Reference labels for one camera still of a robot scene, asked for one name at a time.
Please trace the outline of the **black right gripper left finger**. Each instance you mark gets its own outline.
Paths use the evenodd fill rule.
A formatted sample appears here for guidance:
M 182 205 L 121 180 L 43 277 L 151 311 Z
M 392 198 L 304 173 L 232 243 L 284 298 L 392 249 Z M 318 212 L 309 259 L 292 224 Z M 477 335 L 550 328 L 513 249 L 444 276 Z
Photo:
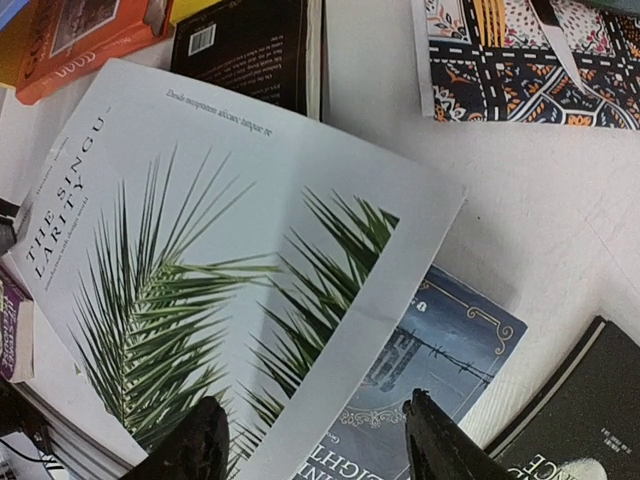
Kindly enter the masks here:
M 224 408 L 205 396 L 121 479 L 227 479 L 230 430 Z

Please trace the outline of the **yellow pink blue bookshelf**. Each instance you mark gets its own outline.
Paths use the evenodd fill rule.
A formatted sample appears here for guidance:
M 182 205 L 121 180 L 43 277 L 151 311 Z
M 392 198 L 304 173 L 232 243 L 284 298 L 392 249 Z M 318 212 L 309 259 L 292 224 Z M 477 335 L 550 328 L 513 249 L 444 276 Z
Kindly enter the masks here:
M 170 23 L 176 25 L 219 2 L 220 0 L 174 0 L 171 7 Z

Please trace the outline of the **patterned cloth mat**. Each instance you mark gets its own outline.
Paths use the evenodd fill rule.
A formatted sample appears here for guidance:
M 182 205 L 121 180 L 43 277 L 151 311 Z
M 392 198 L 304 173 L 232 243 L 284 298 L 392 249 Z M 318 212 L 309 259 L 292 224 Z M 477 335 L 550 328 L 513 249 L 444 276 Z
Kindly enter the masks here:
M 528 1 L 411 4 L 422 114 L 440 122 L 639 128 L 639 19 L 552 4 L 576 87 Z

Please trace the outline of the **black paperback barcode book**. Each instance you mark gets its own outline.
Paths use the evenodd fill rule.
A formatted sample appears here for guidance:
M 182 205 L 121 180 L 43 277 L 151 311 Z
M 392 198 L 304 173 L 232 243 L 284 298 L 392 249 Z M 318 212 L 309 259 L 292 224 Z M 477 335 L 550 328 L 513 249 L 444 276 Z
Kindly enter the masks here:
M 322 118 L 322 1 L 217 1 L 179 21 L 170 71 Z

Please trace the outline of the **black Moon and Sixpence book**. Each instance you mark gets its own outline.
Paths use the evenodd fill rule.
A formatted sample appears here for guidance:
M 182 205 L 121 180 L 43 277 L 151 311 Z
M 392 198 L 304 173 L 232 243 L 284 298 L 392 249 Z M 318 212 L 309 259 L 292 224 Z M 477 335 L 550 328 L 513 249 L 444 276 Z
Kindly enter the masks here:
M 595 317 L 486 451 L 514 479 L 638 478 L 638 344 Z

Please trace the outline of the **Nineteen Eighty-Four book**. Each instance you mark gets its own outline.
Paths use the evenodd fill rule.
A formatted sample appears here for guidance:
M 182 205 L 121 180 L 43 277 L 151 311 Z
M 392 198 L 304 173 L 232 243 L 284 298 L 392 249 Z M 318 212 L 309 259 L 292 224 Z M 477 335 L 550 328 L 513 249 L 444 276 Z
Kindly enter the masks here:
M 432 266 L 369 372 L 299 468 L 307 480 L 407 479 L 403 404 L 427 391 L 455 422 L 483 395 L 526 324 Z

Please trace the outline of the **purple Treehouse book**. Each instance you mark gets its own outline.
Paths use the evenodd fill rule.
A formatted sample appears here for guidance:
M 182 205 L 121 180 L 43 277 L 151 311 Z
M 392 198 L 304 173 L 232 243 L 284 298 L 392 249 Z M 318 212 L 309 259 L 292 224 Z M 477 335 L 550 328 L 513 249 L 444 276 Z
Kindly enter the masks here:
M 1 268 L 1 377 L 19 383 L 34 377 L 34 301 Z

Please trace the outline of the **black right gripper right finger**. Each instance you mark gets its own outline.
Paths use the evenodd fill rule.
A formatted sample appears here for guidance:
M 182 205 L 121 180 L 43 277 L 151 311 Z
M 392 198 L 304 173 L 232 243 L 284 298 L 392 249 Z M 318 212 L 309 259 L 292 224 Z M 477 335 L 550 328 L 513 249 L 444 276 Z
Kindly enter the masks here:
M 427 390 L 414 389 L 402 410 L 411 479 L 511 479 Z

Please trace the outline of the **white Singularity palm book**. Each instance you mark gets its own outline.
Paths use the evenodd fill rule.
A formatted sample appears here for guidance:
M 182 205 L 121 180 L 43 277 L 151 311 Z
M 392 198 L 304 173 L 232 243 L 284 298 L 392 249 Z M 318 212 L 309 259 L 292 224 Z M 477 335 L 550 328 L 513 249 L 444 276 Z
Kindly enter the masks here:
M 10 252 L 126 438 L 220 404 L 234 479 L 291 479 L 391 337 L 464 188 L 280 107 L 112 59 Z

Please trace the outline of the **large orange Good Morning book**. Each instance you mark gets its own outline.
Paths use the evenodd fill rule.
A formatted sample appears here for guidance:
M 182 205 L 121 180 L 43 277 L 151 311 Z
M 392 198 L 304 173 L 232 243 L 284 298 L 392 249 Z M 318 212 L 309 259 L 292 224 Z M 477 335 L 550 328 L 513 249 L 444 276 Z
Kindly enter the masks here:
M 34 105 L 165 39 L 171 1 L 3 1 L 1 86 Z

